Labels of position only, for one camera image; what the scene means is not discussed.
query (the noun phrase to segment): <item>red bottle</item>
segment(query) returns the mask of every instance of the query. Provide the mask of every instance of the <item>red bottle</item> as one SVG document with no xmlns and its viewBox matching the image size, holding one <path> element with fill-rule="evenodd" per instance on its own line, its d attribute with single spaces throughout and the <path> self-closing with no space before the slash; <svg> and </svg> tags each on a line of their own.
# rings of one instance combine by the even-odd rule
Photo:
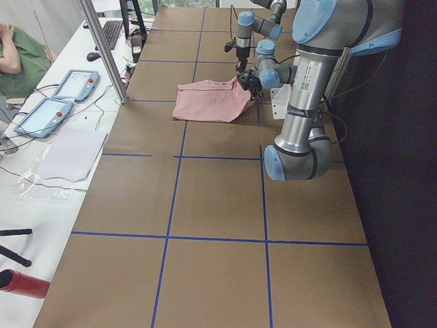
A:
<svg viewBox="0 0 437 328">
<path fill-rule="evenodd" d="M 0 272 L 0 290 L 24 296 L 45 298 L 50 282 L 14 270 Z"/>
</svg>

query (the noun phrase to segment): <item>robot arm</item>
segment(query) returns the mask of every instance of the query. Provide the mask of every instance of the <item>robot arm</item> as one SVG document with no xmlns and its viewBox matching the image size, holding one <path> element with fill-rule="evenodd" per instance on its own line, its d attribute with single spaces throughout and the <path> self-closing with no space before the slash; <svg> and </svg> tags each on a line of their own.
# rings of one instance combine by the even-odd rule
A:
<svg viewBox="0 0 437 328">
<path fill-rule="evenodd" d="M 276 8 L 274 1 L 267 6 Z M 319 104 L 335 64 L 345 47 L 358 56 L 396 46 L 403 9 L 404 0 L 302 1 L 293 23 L 300 62 L 287 115 L 281 134 L 264 153 L 266 171 L 273 180 L 312 179 L 329 169 L 331 142 L 324 132 Z M 253 74 L 261 80 L 264 71 L 273 70 L 277 74 L 269 74 L 276 80 L 279 75 L 282 81 L 272 54 L 261 52 L 257 48 Z"/>
<path fill-rule="evenodd" d="M 267 19 L 256 16 L 253 12 L 241 12 L 238 15 L 237 37 L 225 45 L 225 52 L 237 49 L 238 63 L 236 70 L 243 73 L 246 70 L 247 59 L 251 54 L 252 32 L 259 33 L 267 38 L 278 40 L 282 32 L 282 14 L 287 8 L 285 0 L 253 0 L 253 3 L 270 9 Z"/>
</svg>

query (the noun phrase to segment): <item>pink t-shirt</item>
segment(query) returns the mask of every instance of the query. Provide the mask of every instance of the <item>pink t-shirt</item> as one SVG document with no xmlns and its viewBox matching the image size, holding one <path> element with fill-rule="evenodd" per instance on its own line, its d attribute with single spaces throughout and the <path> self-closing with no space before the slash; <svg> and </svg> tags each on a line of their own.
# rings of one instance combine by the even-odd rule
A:
<svg viewBox="0 0 437 328">
<path fill-rule="evenodd" d="M 171 115 L 179 120 L 231 122 L 253 104 L 234 77 L 228 82 L 205 80 L 178 85 L 176 107 Z"/>
</svg>

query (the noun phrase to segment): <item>wall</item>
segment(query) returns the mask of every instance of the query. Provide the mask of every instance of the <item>wall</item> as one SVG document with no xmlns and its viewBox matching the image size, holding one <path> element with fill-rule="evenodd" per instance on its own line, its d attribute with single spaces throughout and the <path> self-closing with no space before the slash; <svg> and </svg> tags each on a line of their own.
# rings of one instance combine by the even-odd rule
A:
<svg viewBox="0 0 437 328">
<path fill-rule="evenodd" d="M 60 53 L 83 21 L 77 0 L 1 0 L 0 22 L 21 27 L 44 44 L 34 10 L 48 47 Z"/>
<path fill-rule="evenodd" d="M 401 44 L 334 100 L 346 167 L 393 328 L 437 327 L 435 1 L 405 1 Z M 383 54 L 353 59 L 340 91 Z M 337 126 L 343 135 L 341 125 Z"/>
<path fill-rule="evenodd" d="M 287 8 L 296 7 L 297 0 L 289 0 L 287 1 Z M 231 5 L 234 5 L 235 8 L 262 8 L 261 6 L 254 5 L 249 0 L 220 0 L 221 8 L 228 8 Z"/>
</svg>

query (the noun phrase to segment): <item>metal pole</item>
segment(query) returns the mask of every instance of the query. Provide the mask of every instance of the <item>metal pole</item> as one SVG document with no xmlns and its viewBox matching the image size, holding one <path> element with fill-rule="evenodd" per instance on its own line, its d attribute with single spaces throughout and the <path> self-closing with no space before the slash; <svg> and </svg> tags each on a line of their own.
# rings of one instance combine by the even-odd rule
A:
<svg viewBox="0 0 437 328">
<path fill-rule="evenodd" d="M 97 17 L 97 13 L 91 0 L 78 0 L 79 6 L 81 7 L 83 16 L 87 21 L 91 35 L 93 36 L 94 42 L 98 48 L 100 56 L 102 57 L 104 67 L 107 69 L 109 78 L 117 92 L 120 102 L 124 104 L 128 100 L 128 94 L 126 93 L 126 88 L 119 76 L 117 65 L 115 65 L 114 58 L 112 57 L 111 50 L 107 39 L 103 34 L 102 27 Z"/>
</svg>

